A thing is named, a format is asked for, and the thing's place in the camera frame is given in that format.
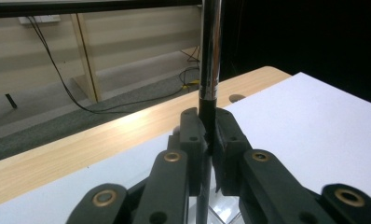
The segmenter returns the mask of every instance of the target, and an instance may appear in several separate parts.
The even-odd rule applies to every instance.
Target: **gray carpet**
[[[186,73],[185,83],[197,79],[198,70],[190,70]],[[155,99],[166,95],[171,95],[180,90],[183,85],[178,76],[170,77],[157,83],[147,85],[134,91],[130,91],[111,99],[99,102],[88,107],[89,110],[102,110],[115,105],[124,105],[132,102],[139,102]],[[124,105],[111,111],[136,112],[149,106],[156,105],[189,91],[195,91],[198,86],[192,86],[189,90],[181,90],[174,95],[147,101],[139,104]],[[78,109],[58,118],[37,124],[24,131],[13,133],[9,136],[0,138],[0,160],[17,155],[35,147],[59,140],[66,136],[85,131],[89,128],[106,123],[113,119],[118,119],[129,113],[116,114],[92,114],[88,111]]]

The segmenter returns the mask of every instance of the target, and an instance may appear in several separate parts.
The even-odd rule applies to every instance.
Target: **black horizontal bar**
[[[115,0],[0,3],[0,18],[200,5],[201,0]]]

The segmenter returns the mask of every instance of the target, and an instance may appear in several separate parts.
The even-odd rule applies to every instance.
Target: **wall socket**
[[[31,24],[28,18],[26,17],[18,17],[21,24]],[[57,22],[61,20],[60,15],[47,15],[47,16],[34,16],[34,19],[37,23],[43,22]]]

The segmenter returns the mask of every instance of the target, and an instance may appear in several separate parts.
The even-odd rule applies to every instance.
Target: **power cord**
[[[123,105],[115,105],[115,106],[112,106],[112,107],[109,107],[109,108],[106,108],[106,109],[101,109],[101,110],[90,110],[90,109],[87,109],[86,107],[84,107],[83,105],[81,105],[81,104],[78,103],[78,101],[75,99],[75,97],[72,95],[72,93],[67,88],[66,84],[64,83],[63,78],[62,78],[62,75],[61,75],[61,72],[59,71],[59,69],[57,67],[57,64],[55,64],[55,62],[54,62],[54,60],[52,58],[51,51],[50,51],[50,49],[48,47],[48,43],[47,43],[46,39],[44,38],[43,33],[41,32],[40,27],[39,27],[37,21],[35,20],[34,17],[27,17],[27,18],[28,18],[29,22],[32,24],[32,26],[34,28],[34,31],[36,32],[36,34],[40,38],[40,40],[41,40],[44,48],[46,49],[46,52],[47,52],[47,54],[48,54],[48,56],[49,56],[52,64],[54,65],[55,70],[57,71],[58,76],[61,79],[61,83],[62,83],[62,85],[63,85],[66,93],[69,95],[69,98],[73,101],[73,103],[75,105],[77,105],[79,108],[81,108],[81,109],[83,109],[85,111],[88,111],[88,112],[93,113],[93,114],[131,114],[131,113],[134,113],[134,112],[132,112],[132,111],[109,111],[109,110],[112,110],[112,109],[115,109],[115,108],[118,108],[118,107],[121,107],[121,106],[125,106],[125,105],[135,105],[135,104],[140,104],[140,103],[145,103],[145,102],[150,102],[150,101],[155,101],[155,100],[159,100],[159,99],[164,99],[164,98],[167,98],[167,97],[171,97],[171,96],[177,94],[178,92],[180,92],[183,89],[183,87],[184,87],[184,86],[182,86],[182,88],[180,88],[180,90],[175,91],[173,93],[170,93],[168,95],[159,96],[159,97],[152,98],[152,99],[147,99],[147,100],[142,100],[142,101],[137,101],[137,102],[126,103],[126,104],[123,104]],[[185,71],[183,71],[182,73],[180,73],[179,76],[181,76],[186,71],[189,71],[189,68],[187,68]]]

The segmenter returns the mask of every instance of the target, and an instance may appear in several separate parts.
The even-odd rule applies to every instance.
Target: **wooden table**
[[[289,76],[263,67],[221,82],[217,106],[230,105],[232,94],[249,96]],[[191,92],[0,161],[0,203],[169,132],[182,111],[198,106],[198,98]]]

